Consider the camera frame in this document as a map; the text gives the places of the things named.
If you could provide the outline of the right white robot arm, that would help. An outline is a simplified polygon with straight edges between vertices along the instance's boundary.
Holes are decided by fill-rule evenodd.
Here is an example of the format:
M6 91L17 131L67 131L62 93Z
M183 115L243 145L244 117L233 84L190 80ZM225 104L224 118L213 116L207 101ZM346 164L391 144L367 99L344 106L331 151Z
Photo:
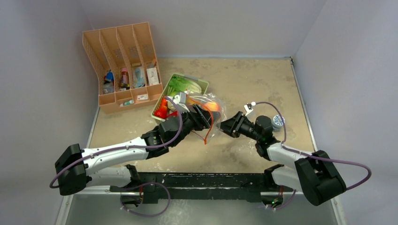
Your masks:
M244 135L255 140L259 156L278 163L265 170L263 184L270 191L286 186L302 192L312 205L319 206L347 190L345 181L326 152L287 151L274 137L272 120L267 116L259 116L251 122L238 112L221 122L220 129L233 138Z

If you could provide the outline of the clear zip top bag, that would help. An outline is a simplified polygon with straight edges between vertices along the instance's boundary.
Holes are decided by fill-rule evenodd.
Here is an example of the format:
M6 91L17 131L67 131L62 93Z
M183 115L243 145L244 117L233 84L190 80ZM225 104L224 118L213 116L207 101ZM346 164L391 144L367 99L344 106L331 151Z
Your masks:
M209 144L221 132L221 122L226 119L226 105L214 93L199 94L189 93L187 99L188 106L198 105L199 109L204 110L208 128L201 131L194 131L194 134L203 140L204 144Z

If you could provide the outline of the fake red bell pepper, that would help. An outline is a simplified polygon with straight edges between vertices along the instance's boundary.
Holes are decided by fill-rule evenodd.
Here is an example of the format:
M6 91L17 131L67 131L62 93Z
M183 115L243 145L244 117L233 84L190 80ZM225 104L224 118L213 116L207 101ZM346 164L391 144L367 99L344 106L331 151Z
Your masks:
M168 101L164 97L161 101L160 107L154 111L153 113L154 116L161 118L161 119L166 119L168 115Z

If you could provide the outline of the fake peach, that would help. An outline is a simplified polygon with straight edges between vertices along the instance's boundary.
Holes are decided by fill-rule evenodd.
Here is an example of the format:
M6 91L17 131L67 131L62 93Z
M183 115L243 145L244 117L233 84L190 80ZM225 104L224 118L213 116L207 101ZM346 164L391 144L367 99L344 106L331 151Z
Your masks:
M215 114L215 113L221 114L222 113L222 107L217 102L206 102L206 103L204 103L204 108L205 108L205 110L207 110L208 112L211 112L212 114Z

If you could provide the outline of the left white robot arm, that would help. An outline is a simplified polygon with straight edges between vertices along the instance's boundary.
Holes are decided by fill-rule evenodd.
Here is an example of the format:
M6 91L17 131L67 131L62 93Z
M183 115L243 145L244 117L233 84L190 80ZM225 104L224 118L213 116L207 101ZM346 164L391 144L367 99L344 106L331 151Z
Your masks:
M219 112L194 104L190 110L168 117L152 130L127 142L95 149L70 145L54 164L56 176L50 188L57 188L62 196L78 193L94 185L99 179L95 174L100 170L164 155L190 132L210 130L219 118Z

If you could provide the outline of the fake red chili pepper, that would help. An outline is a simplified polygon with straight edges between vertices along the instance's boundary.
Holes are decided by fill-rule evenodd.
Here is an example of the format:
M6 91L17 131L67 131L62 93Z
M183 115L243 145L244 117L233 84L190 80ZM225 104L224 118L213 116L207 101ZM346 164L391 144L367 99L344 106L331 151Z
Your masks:
M178 116L178 112L177 111L174 111L174 112L170 113L169 115L167 115L167 118L175 117L175 116Z

